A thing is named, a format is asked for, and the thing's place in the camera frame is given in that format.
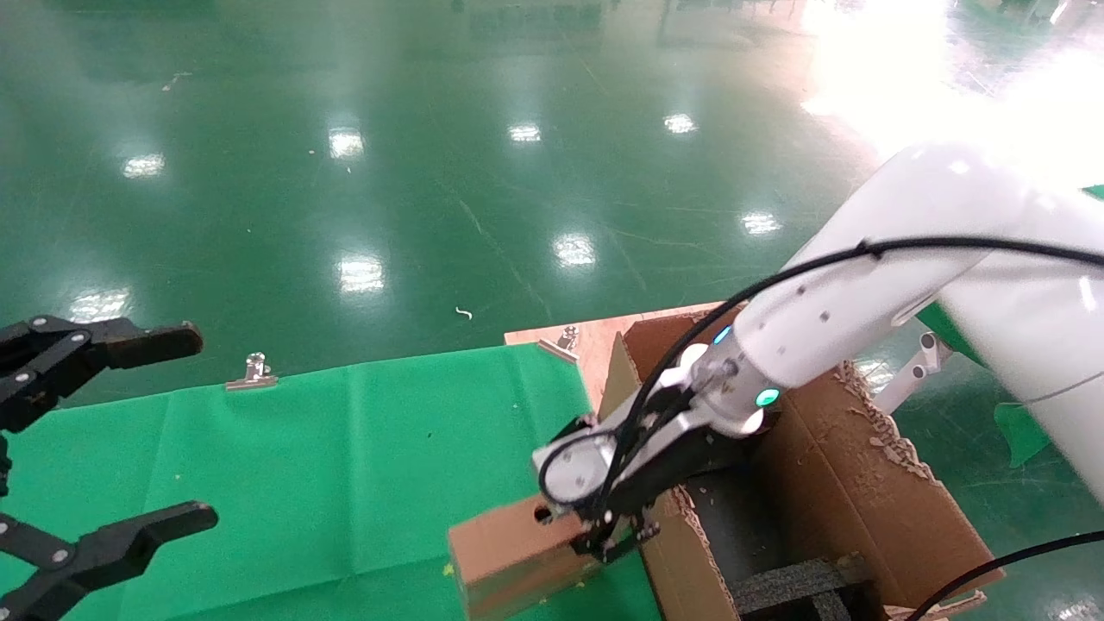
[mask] metal clip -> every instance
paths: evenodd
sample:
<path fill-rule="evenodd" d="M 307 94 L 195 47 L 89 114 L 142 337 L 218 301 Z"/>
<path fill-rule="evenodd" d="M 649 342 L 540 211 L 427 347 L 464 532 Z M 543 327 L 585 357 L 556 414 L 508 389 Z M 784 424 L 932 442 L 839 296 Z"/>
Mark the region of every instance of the metal clip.
<path fill-rule="evenodd" d="M 567 326 L 563 328 L 563 334 L 560 338 L 552 343 L 546 338 L 542 338 L 537 341 L 537 345 L 541 349 L 548 351 L 549 354 L 555 355 L 558 358 L 564 361 L 571 362 L 572 365 L 578 362 L 578 355 L 575 354 L 575 345 L 578 344 L 578 328 L 575 326 Z"/>
<path fill-rule="evenodd" d="M 226 382 L 226 390 L 250 390 L 251 388 L 268 388 L 276 386 L 279 378 L 270 376 L 272 368 L 265 365 L 265 355 L 257 351 L 245 359 L 245 377 Z"/>

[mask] black robotic claw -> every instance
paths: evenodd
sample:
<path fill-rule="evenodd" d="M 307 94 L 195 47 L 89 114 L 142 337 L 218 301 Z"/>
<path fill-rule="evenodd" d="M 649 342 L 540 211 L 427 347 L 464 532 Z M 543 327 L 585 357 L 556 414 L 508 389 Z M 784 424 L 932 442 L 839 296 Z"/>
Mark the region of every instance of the black robotic claw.
<path fill-rule="evenodd" d="M 129 369 L 199 354 L 184 323 L 141 329 L 129 319 L 74 324 L 43 315 L 0 328 L 0 431 L 19 433 L 104 369 Z M 0 436 L 0 497 L 8 494 L 8 441 Z M 74 545 L 0 513 L 0 554 L 38 571 L 0 597 L 0 621 L 56 621 L 92 591 L 142 575 L 166 541 L 214 527 L 210 506 L 191 502 L 104 526 Z"/>
<path fill-rule="evenodd" d="M 0 431 L 19 433 L 104 369 L 199 354 L 195 326 L 141 329 L 129 319 L 74 324 L 47 315 L 0 328 Z"/>
<path fill-rule="evenodd" d="M 56 621 L 92 591 L 145 573 L 162 544 L 217 523 L 213 508 L 191 502 L 104 526 L 72 545 L 0 513 L 0 552 L 38 568 L 26 583 L 0 597 L 0 618 Z"/>

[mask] hole in cardboard box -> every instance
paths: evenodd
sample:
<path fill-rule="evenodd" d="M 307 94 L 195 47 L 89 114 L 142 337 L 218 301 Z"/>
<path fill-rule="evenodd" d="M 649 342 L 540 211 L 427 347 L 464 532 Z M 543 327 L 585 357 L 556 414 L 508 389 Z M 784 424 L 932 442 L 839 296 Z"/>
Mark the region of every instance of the hole in cardboard box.
<path fill-rule="evenodd" d="M 552 512 L 544 505 L 538 505 L 533 509 L 533 519 L 544 525 L 552 524 Z"/>

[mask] small cardboard box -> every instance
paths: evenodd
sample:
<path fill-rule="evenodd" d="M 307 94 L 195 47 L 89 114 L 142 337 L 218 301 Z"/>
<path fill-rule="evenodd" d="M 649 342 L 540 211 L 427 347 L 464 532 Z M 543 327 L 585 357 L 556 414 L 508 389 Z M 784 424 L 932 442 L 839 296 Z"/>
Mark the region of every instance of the small cardboard box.
<path fill-rule="evenodd" d="M 700 316 L 638 322 L 618 335 L 599 418 L 631 394 Z M 707 333 L 700 341 L 712 337 Z M 912 443 L 870 402 L 849 364 L 785 393 L 782 415 L 763 435 L 749 475 L 769 490 L 771 519 L 788 562 L 859 552 L 887 606 L 916 608 L 946 582 L 992 559 Z M 711 547 L 710 539 L 732 544 L 749 536 L 711 533 L 698 516 L 707 507 L 696 511 L 687 488 L 698 492 L 691 480 L 662 494 L 652 512 L 661 530 L 643 555 L 657 601 L 667 621 L 735 621 L 733 577 L 718 562 L 731 546 Z M 705 498 L 697 504 L 703 502 L 712 505 Z M 959 592 L 1002 576 L 989 573 Z"/>
<path fill-rule="evenodd" d="M 449 551 L 464 610 L 473 621 L 498 621 L 582 580 L 598 568 L 569 545 L 585 533 L 575 514 L 543 525 L 533 519 L 540 494 L 454 526 Z"/>

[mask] wooden board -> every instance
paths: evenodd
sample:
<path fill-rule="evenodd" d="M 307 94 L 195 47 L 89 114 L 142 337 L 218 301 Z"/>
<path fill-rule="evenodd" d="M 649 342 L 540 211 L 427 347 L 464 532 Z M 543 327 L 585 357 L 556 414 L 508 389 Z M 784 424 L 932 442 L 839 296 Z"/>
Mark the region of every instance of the wooden board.
<path fill-rule="evenodd" d="M 606 375 L 609 371 L 609 352 L 613 350 L 614 337 L 616 337 L 617 333 L 624 334 L 629 326 L 641 319 L 710 310 L 718 304 L 720 302 L 667 308 L 651 313 L 623 315 L 620 317 L 595 319 L 578 324 L 518 330 L 506 333 L 503 338 L 507 345 L 535 343 L 542 338 L 555 343 L 560 338 L 560 335 L 563 334 L 565 327 L 572 325 L 577 327 L 578 338 L 575 341 L 575 355 L 578 356 L 578 371 L 583 376 L 583 385 L 586 387 L 586 394 L 591 398 L 591 406 L 596 411 L 598 404 L 602 403 L 602 393 L 605 391 Z"/>

